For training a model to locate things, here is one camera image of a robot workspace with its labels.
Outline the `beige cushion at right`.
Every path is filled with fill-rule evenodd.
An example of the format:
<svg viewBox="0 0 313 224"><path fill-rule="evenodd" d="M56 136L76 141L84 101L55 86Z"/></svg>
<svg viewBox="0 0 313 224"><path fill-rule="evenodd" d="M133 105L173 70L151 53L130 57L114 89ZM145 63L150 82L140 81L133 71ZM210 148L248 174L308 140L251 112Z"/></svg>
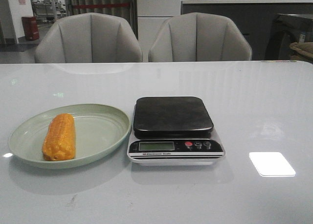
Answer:
<svg viewBox="0 0 313 224"><path fill-rule="evenodd" d="M291 43L290 49L293 51L290 56L291 60L304 61L308 63L313 63L313 43Z"/></svg>

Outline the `yellow corn cob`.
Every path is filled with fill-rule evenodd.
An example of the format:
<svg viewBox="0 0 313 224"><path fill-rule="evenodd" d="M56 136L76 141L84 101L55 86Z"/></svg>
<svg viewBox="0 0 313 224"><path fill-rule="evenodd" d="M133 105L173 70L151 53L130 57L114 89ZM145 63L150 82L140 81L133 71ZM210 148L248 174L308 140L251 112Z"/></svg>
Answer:
<svg viewBox="0 0 313 224"><path fill-rule="evenodd" d="M76 130L71 114L63 113L53 118L42 145L42 153L45 161L75 158Z"/></svg>

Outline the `right grey upholstered chair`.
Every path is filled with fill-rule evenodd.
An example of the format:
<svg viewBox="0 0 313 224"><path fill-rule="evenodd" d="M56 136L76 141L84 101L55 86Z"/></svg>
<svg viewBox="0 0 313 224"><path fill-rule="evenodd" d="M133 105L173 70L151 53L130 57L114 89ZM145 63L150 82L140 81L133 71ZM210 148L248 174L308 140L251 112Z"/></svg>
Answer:
<svg viewBox="0 0 313 224"><path fill-rule="evenodd" d="M149 62L249 61L252 48L228 17L188 13L167 19L149 50Z"/></svg>

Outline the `black silver kitchen scale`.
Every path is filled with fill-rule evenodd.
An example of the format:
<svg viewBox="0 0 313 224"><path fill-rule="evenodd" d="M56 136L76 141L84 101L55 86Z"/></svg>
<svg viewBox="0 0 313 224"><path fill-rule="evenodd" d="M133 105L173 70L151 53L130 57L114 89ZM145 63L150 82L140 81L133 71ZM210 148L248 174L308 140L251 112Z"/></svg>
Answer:
<svg viewBox="0 0 313 224"><path fill-rule="evenodd" d="M200 98L142 97L134 107L127 156L145 166L212 165L225 150Z"/></svg>

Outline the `grey upholstered chair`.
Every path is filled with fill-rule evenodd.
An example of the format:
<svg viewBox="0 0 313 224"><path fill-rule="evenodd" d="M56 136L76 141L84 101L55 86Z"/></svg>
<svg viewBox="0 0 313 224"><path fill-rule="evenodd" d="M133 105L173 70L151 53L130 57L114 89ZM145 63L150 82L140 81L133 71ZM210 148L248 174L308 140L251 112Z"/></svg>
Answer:
<svg viewBox="0 0 313 224"><path fill-rule="evenodd" d="M149 62L249 61L252 48L228 17L188 13L167 19L149 50Z"/></svg>
<svg viewBox="0 0 313 224"><path fill-rule="evenodd" d="M85 13L56 21L35 50L36 63L142 62L142 50L127 20Z"/></svg>

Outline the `white drawer cabinet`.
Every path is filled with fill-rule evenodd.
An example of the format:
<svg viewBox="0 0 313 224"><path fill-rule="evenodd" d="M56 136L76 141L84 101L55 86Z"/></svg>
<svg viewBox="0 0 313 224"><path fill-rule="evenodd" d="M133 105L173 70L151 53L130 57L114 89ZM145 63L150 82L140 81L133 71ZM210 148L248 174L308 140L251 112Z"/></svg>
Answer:
<svg viewBox="0 0 313 224"><path fill-rule="evenodd" d="M181 0L136 0L137 35L143 52L143 61L148 61L148 52L162 23L180 15Z"/></svg>

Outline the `dark grey counter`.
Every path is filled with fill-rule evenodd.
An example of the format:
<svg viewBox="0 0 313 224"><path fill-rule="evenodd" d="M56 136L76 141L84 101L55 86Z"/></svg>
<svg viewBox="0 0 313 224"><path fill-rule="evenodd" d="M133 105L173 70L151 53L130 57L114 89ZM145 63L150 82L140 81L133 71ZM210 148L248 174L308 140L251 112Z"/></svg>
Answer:
<svg viewBox="0 0 313 224"><path fill-rule="evenodd" d="M312 14L312 0L183 0L182 13L200 12L232 19L252 48L253 60L264 60L272 21L277 14Z"/></svg>

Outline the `red bin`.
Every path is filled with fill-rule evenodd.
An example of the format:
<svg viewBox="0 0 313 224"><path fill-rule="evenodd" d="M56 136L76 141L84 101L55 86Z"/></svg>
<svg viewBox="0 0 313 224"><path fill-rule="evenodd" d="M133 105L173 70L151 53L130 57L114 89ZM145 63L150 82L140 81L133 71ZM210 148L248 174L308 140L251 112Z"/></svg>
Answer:
<svg viewBox="0 0 313 224"><path fill-rule="evenodd" d="M34 41L40 38L35 16L22 17L24 36L27 41Z"/></svg>

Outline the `left grey upholstered chair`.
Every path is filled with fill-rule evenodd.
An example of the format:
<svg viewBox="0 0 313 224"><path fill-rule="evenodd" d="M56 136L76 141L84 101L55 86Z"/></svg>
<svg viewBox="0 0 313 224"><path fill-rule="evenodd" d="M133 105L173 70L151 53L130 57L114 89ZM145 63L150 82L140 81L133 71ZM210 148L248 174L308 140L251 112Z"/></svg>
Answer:
<svg viewBox="0 0 313 224"><path fill-rule="evenodd" d="M127 20L85 13L56 21L35 50L36 63L142 62L142 50Z"/></svg>

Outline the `red barrier tape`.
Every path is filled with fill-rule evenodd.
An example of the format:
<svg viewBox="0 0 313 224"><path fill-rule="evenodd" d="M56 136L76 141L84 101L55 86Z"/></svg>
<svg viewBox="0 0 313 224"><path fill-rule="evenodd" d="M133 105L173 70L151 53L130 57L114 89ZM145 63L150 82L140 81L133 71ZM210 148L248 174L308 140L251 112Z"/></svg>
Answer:
<svg viewBox="0 0 313 224"><path fill-rule="evenodd" d="M73 9L102 9L102 8L123 8L130 7L131 3L114 3L114 4L90 4L90 5L72 5Z"/></svg>

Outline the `black appliance at right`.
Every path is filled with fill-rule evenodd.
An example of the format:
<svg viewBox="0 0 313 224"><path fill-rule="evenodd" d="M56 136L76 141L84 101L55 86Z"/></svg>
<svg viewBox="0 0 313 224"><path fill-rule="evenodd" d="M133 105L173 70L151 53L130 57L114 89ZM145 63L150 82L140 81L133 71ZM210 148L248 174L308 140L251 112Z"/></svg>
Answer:
<svg viewBox="0 0 313 224"><path fill-rule="evenodd" d="M277 14L272 21L265 60L289 60L290 44L313 41L312 14Z"/></svg>

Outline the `light green oval plate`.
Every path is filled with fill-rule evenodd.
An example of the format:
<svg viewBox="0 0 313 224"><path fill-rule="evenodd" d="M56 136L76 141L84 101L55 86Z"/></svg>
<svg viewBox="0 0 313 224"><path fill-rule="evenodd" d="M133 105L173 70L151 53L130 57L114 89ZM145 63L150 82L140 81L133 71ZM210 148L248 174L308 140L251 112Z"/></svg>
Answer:
<svg viewBox="0 0 313 224"><path fill-rule="evenodd" d="M52 119L70 113L76 127L74 159L45 161L42 144ZM129 135L131 122L120 109L100 104L63 106L40 113L15 129L8 145L22 162L43 169L67 169L97 161L117 149Z"/></svg>

